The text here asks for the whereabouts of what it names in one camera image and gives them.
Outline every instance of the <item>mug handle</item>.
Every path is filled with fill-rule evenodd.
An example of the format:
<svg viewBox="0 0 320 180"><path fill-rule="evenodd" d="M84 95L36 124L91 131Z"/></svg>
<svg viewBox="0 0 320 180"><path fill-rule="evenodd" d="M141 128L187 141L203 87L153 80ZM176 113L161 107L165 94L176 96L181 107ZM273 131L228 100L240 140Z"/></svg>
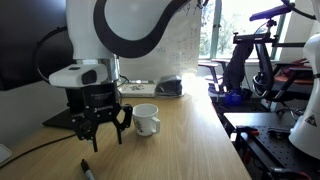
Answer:
<svg viewBox="0 0 320 180"><path fill-rule="evenodd" d="M152 130L153 134L158 134L160 132L160 120L156 117L152 117L152 121L155 123L156 125L156 129Z"/></svg>

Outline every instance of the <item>whiteboard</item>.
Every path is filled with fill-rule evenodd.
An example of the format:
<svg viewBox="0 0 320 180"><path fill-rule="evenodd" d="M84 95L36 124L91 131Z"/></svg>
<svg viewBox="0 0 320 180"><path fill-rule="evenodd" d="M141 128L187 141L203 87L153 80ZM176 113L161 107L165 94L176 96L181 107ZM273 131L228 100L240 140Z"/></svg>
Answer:
<svg viewBox="0 0 320 180"><path fill-rule="evenodd" d="M198 67L201 9L197 0L170 20L159 44L141 58L119 58L120 74L129 80L158 80L166 75L195 76Z"/></svg>

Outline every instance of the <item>robotic arm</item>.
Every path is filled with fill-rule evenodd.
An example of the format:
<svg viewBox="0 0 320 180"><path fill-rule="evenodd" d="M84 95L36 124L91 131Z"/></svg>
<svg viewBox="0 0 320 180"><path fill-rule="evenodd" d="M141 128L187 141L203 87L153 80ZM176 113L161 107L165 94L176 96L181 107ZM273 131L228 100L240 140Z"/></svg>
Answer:
<svg viewBox="0 0 320 180"><path fill-rule="evenodd" d="M121 131L130 127L132 107L118 100L118 60L148 54L159 43L170 19L190 0L67 0L68 32L73 44L72 64L49 76L50 84L81 89L83 116L72 119L80 140L92 141L97 151L96 131L112 121ZM86 64L94 60L95 64ZM124 120L117 115L123 110Z"/></svg>
<svg viewBox="0 0 320 180"><path fill-rule="evenodd" d="M320 0L312 0L317 21L320 21ZM306 154L320 159L320 35L312 36L303 48L305 58L310 62L314 83L310 100L304 115L300 116L291 129L289 140Z"/></svg>

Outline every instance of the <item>black cable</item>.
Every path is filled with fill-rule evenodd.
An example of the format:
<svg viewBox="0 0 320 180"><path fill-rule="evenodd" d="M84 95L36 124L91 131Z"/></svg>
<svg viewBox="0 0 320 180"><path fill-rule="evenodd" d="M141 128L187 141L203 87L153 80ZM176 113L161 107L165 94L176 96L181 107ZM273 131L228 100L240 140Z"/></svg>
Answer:
<svg viewBox="0 0 320 180"><path fill-rule="evenodd" d="M119 91L119 89L117 89L118 94L119 94L119 104L122 104L122 93Z"/></svg>
<svg viewBox="0 0 320 180"><path fill-rule="evenodd" d="M294 6L292 6L288 0L281 0L283 4L285 4L290 10L294 11L295 13L300 14L301 16L304 16L306 18L312 19L312 20L316 20L316 16L315 15L310 15L307 14L305 12L302 12L300 10L298 10L297 8L295 8Z"/></svg>
<svg viewBox="0 0 320 180"><path fill-rule="evenodd" d="M204 3L202 4L201 0L198 0L198 4L197 4L197 7L199 9L202 9L203 7L206 7L209 3L209 0L205 0Z"/></svg>
<svg viewBox="0 0 320 180"><path fill-rule="evenodd" d="M260 29L262 26L264 26L265 24L267 24L267 22L265 22L265 23L263 23L262 25L260 25L253 34L256 34L256 33L259 31L259 29ZM247 77L246 71L244 71L244 77L246 78L246 81L247 81L247 85L248 85L249 90L252 91L252 90L251 90L251 87L250 87L250 85L249 85L249 81L248 81L248 77Z"/></svg>
<svg viewBox="0 0 320 180"><path fill-rule="evenodd" d="M50 84L49 82L49 79L47 77L45 77L41 70L40 70L40 67L39 67L39 60L37 58L37 54L38 54L38 51L39 51L39 48L42 46L42 44L47 41L49 38L51 38L52 36L58 34L58 33L61 33L63 31L66 31L68 28L67 26L63 26L63 27L57 27L57 29L49 32L48 34L46 34L39 42L37 42L37 45L35 47L35 49L33 50L32 52L32 62L33 62L33 65L34 65L34 68L35 70L38 72L38 74L40 75L40 77L45 81L47 82L48 84Z"/></svg>
<svg viewBox="0 0 320 180"><path fill-rule="evenodd" d="M9 165L10 163L14 162L15 160L21 158L21 157L24 156L24 155L27 155L27 154L35 151L35 150L37 150L37 149L40 149L40 148L45 147L45 146L48 146L48 145L50 145L50 144L53 144L53 143L56 143L56 142L59 142L59 141L62 141L62 140L71 138L71 137L73 137L73 136L76 136L76 134L72 134L72 135L70 135L70 136L66 136L66 137L63 137L63 138L60 138L60 139L57 139L57 140L54 140L54 141L50 141L50 142L47 142L47 143L42 144L42 145L40 145L40 146L37 146L37 147L35 147L35 148L32 148L32 149L30 149L30 150L28 150L28 151L26 151L26 152L18 155L17 157L9 160L8 162L6 162L6 163L3 164L2 166L0 166L0 169L4 168L5 166Z"/></svg>
<svg viewBox="0 0 320 180"><path fill-rule="evenodd" d="M118 87L120 87L120 86L124 85L126 82L128 82L128 83L130 82L130 81L129 81L129 79L128 79L127 77L122 76L121 74L120 74L119 76L120 76L121 78L123 78L123 79L124 79L124 81L123 81L121 84L119 84L119 85L118 85Z"/></svg>

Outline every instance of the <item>cable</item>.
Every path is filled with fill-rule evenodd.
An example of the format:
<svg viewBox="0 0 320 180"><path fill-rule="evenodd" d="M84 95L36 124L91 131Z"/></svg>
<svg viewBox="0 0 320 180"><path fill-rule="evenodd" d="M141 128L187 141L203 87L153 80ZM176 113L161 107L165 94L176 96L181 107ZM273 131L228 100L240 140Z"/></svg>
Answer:
<svg viewBox="0 0 320 180"><path fill-rule="evenodd" d="M124 85L126 82L130 82L127 77L122 76L121 74L119 74L119 76L120 76L121 78L123 78L124 81L123 81L121 84L119 84L117 87L121 87L121 86Z"/></svg>
<svg viewBox="0 0 320 180"><path fill-rule="evenodd" d="M256 29L256 31L254 32L254 34L256 34L256 33L259 31L259 29L260 29L262 26L264 26L265 24L267 24L267 22L265 22L265 23L263 23L262 25L260 25L260 26ZM250 84L249 84L246 71L244 71L244 77L245 77L245 79L246 79L246 82L247 82L247 85L248 85L249 90L250 90L251 92L253 92L252 89L251 89L251 86L250 86ZM250 98L250 100L251 100L251 108L255 109L255 106L254 106L255 102L254 102L253 98Z"/></svg>
<svg viewBox="0 0 320 180"><path fill-rule="evenodd" d="M259 29L262 27L262 26L264 26L265 24L267 24L268 22L265 22L265 23L263 23L262 25L260 25L257 29L256 29L256 31L253 33L253 34L257 34L257 32L259 31ZM261 83L258 83L258 81L256 80L256 76L254 76L253 77L253 86L255 86L255 84L257 84L257 85L259 85L259 86L264 86L264 84L261 84ZM258 93L257 93L257 90L256 90L256 88L254 88L254 91L253 91L256 95L258 95Z"/></svg>
<svg viewBox="0 0 320 180"><path fill-rule="evenodd" d="M288 0L281 0L283 4L285 4L290 10L296 12L297 14L300 14L301 16L304 16L306 18L312 19L312 20L316 20L316 16L315 15L310 15L307 14L305 12L302 12L300 10L298 10L297 8L295 8L294 6L292 6Z"/></svg>
<svg viewBox="0 0 320 180"><path fill-rule="evenodd" d="M49 79L47 77L45 77L41 70L40 70L40 67L39 67L39 60L37 58L37 54L38 54L38 51L39 51L39 48L42 46L42 44L47 41L49 38L51 38L52 36L58 34L58 33L61 33L63 31L66 31L68 28L67 26L63 26L63 27L57 27L57 29L49 32L48 34L46 34L39 42L37 42L37 45L35 47L35 49L33 50L32 52L32 62L33 62L33 65L34 65L34 68L36 69L36 71L38 72L38 74L40 75L40 77L45 81L47 82L48 84L50 84L49 82Z"/></svg>
<svg viewBox="0 0 320 180"><path fill-rule="evenodd" d="M205 0L204 3L202 4L202 0L198 0L198 4L197 4L197 7L199 9L202 9L203 7L206 7L209 3L209 0Z"/></svg>
<svg viewBox="0 0 320 180"><path fill-rule="evenodd" d="M37 149L40 149L40 148L42 148L42 147L48 146L48 145L50 145L50 144L53 144L53 143L56 143L56 142L59 142L59 141L63 141L63 140L65 140L65 139L69 139L69 138L71 138L71 137L73 137L73 136L76 136L76 134L72 134L72 135L70 135L70 136L66 136L66 137L63 137L63 138L60 138L60 139L57 139L57 140L54 140L54 141L50 141L50 142L47 142L47 143L42 144L42 145L40 145L40 146L37 146L37 147L35 147L35 148L32 148L32 149L30 149L30 150L28 150L28 151L26 151L26 152L18 155L17 157L9 160L8 162L6 162L6 163L3 164L2 166L0 166L0 169L4 168L5 166L9 165L10 163L14 162L15 160L21 158L21 157L24 156L24 155L27 155L27 154L35 151L35 150L37 150Z"/></svg>
<svg viewBox="0 0 320 180"><path fill-rule="evenodd" d="M119 104L121 105L122 104L122 94L121 94L119 89L117 89L117 91L118 91L118 94L119 94Z"/></svg>

